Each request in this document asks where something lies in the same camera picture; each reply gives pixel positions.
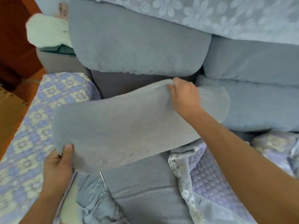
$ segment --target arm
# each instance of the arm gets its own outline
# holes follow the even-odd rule
[[[20,224],[52,224],[72,176],[73,145],[65,146],[62,157],[53,150],[44,162],[42,191]]]
[[[177,113],[201,136],[226,180],[259,223],[299,223],[299,181],[264,158],[204,111],[196,87],[168,85]]]

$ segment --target dark green fabric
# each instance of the dark green fabric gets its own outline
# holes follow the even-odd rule
[[[54,46],[54,47],[43,47],[43,48],[40,48],[39,50],[42,52],[65,54],[65,55],[69,55],[71,57],[76,56],[74,49],[70,48],[69,46],[66,46],[66,45],[60,45],[60,46]]]

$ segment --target wooden floor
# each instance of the wooden floor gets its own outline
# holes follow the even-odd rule
[[[36,72],[34,75],[32,75],[28,79],[24,79],[19,86],[17,86],[17,89],[13,91],[12,93],[19,98],[21,98],[23,101],[28,103],[27,108],[24,111],[23,118],[25,114],[28,111],[28,108],[36,94],[37,88],[39,86],[39,82],[42,80],[43,75],[47,74],[47,71],[42,68],[38,72]],[[9,146],[11,140],[13,139],[15,133],[17,132],[17,129],[19,128],[23,118],[15,125],[14,132],[11,133],[10,137],[7,139],[7,141],[4,143],[2,147],[0,147],[0,159],[5,154],[7,147]]]

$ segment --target white wall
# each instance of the white wall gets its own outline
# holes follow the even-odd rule
[[[58,3],[61,1],[67,3],[70,2],[70,0],[35,0],[42,13],[45,15],[58,14]]]

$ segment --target floral pattern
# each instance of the floral pattern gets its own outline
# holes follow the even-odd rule
[[[299,45],[299,0],[96,0],[238,40]]]
[[[0,162],[0,223],[18,223],[43,184],[43,161],[54,149],[52,116],[57,106],[100,99],[83,73],[44,75],[36,96]]]

